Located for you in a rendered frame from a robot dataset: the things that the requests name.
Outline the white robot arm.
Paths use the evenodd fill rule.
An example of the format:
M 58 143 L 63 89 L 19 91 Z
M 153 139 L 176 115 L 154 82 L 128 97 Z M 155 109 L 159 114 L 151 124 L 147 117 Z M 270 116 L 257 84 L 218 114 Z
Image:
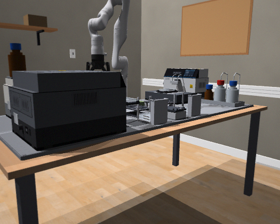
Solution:
M 106 28 L 109 19 L 114 13 L 113 7 L 115 5 L 122 5 L 122 10 L 114 25 L 112 67 L 115 70 L 121 70 L 121 75 L 126 86 L 126 97 L 128 97 L 128 59 L 125 56 L 119 56 L 119 52 L 128 34 L 130 0 L 108 0 L 105 7 L 99 12 L 98 18 L 89 20 L 88 29 L 92 43 L 91 54 L 103 54 L 107 56 L 107 53 L 104 53 L 103 36 L 98 35 L 97 31 Z

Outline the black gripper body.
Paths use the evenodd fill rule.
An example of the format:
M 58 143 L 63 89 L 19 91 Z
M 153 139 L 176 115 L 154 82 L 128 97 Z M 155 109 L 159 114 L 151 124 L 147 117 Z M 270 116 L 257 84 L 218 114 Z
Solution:
M 91 65 L 93 66 L 93 64 L 96 64 L 94 69 L 101 69 L 98 64 L 101 64 L 102 67 L 105 65 L 103 54 L 91 54 L 91 56 L 92 56 Z

